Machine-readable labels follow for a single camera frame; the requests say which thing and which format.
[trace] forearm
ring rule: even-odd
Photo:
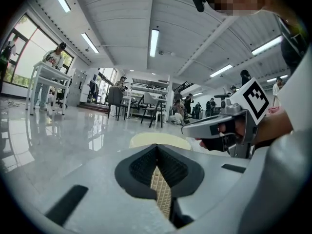
[[[254,140],[254,144],[281,137],[290,133],[292,130],[293,126],[285,111],[265,117],[258,126],[258,133]]]

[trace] white pillar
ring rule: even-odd
[[[174,92],[172,91],[172,85],[173,85],[173,77],[168,77],[169,86],[168,86],[168,94],[167,94],[167,103],[166,103],[166,121],[169,119],[169,110],[170,107],[173,105],[174,102]]]

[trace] gray chair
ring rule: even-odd
[[[154,117],[156,117],[156,111],[157,111],[157,106],[158,106],[158,100],[154,99],[150,93],[145,92],[144,93],[144,104],[146,104],[146,108],[144,110],[144,114],[142,116],[142,120],[141,120],[141,124],[143,122],[144,116],[146,111],[150,111],[151,112],[151,123],[150,123],[150,127],[152,125],[153,119]]]
[[[126,108],[128,107],[125,104],[121,104],[121,100],[123,98],[123,93],[118,87],[110,87],[107,95],[107,102],[108,102],[108,116],[109,118],[109,113],[111,112],[111,105],[116,106],[116,118],[117,121],[119,121],[119,115],[120,115],[120,108],[123,107],[125,108],[124,112],[124,117],[123,119],[126,119]]]

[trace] black cap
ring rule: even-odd
[[[59,44],[59,47],[60,47],[62,50],[64,50],[64,49],[66,48],[66,43],[65,43],[65,42],[61,42],[61,43]]]

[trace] white ceiling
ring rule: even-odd
[[[217,29],[225,26],[226,17],[208,6],[199,13],[192,0],[67,0],[69,13],[57,0],[36,1],[66,37],[99,67],[168,74],[214,89],[239,86],[241,69],[263,82],[288,73],[279,46],[256,59],[251,53],[280,35],[276,17],[268,12],[237,18],[216,37]],[[154,58],[148,52],[152,29],[160,31]],[[84,32],[98,46],[99,54],[85,51],[88,45],[81,36]],[[222,77],[210,78],[229,63],[233,68]]]

